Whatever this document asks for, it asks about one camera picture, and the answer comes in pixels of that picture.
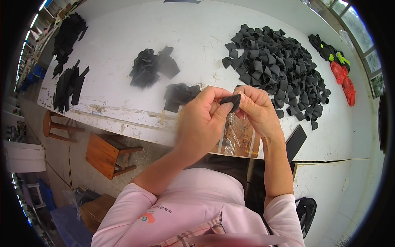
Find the white table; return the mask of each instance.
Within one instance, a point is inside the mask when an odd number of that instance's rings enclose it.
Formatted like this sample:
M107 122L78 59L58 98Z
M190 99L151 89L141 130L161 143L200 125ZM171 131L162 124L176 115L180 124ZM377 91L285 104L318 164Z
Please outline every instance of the white table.
M273 11L280 11L280 8L278 6ZM79 70L89 66L90 71L85 76L79 104L70 106L64 115L124 136L173 145L177 115L167 111L164 124L160 124L166 86L176 83L212 85L233 91L236 85L242 84L236 71L232 67L225 69L221 59L228 55L224 44L231 42L230 39L244 23L252 28L281 28L287 37L297 39L311 53L313 62L317 64L316 70L332 92L329 104L324 105L323 114L317 121L317 130L311 130L310 122L299 122L287 113L280 120L286 139L298 124L307 134L307 140L294 160L352 158L351 108L329 63L319 56L307 36L266 14L222 2L148 2L87 20L89 28L84 38L74 44L63 68L72 67L79 59ZM171 57L181 72L172 80L161 75L151 88L130 86L132 78L128 74L138 53L150 48L157 54L166 45L174 47ZM38 104L50 110L53 110L52 96L59 78L58 75L52 79L56 65L54 58L38 97ZM263 158L262 147L258 158Z

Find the black phone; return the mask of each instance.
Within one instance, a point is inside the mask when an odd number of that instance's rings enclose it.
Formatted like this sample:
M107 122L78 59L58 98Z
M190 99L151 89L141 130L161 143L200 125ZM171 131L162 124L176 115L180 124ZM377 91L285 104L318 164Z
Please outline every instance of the black phone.
M302 147L306 139L306 133L303 130L302 126L299 124L286 142L287 157L289 163L291 163L297 152L299 152L299 149Z

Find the forearm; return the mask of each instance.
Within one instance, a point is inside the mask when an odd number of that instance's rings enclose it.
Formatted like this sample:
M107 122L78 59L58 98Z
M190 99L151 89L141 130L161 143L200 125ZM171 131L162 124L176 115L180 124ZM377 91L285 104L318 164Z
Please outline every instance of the forearm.
M293 194L293 176L288 163L284 135L281 133L275 139L263 141L265 157L265 190L264 207L280 195Z
M170 153L152 163L130 183L135 183L158 196L166 190L175 176L193 163L195 163L193 158L185 156L177 149L173 149Z

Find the concrete floor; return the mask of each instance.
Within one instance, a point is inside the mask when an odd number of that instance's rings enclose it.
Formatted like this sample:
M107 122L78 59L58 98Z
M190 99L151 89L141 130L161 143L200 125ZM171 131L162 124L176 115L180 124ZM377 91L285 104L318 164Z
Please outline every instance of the concrete floor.
M131 153L130 155L128 165L134 164L137 166L136 169L109 180L85 160L85 155L91 132L100 134L111 133L78 123L78 127L85 129L85 133L75 133L75 138L78 140L78 143L69 143L45 137L43 134L43 117L47 109L36 103L40 87L41 83L31 85L27 92L19 94L18 101L28 125L28 132L32 135L33 141L37 144L42 144L45 148L47 171L38 174L38 176L52 189L53 200L56 207L69 204L62 193L64 190L71 190L71 188L75 189L81 186L85 186L99 194L106 193L113 197L117 197L122 189L137 174L170 150L169 147L156 143L123 137L121 140L123 144L129 147L142 146L144 149L139 152ZM63 117L53 117L52 119L57 123L66 123L67 121L67 118ZM51 132L67 137L67 132L65 130L52 129ZM69 176L69 155L71 177Z

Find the hand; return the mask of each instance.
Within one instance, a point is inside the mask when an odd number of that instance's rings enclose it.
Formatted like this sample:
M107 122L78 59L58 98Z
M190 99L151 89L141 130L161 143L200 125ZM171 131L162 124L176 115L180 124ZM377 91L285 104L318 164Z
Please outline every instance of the hand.
M280 121L267 93L251 86L236 87L233 94L241 94L237 117L248 117L255 132L264 141L284 139Z
M183 107L175 150L198 161L218 143L232 103L220 105L232 93L218 87L206 87Z

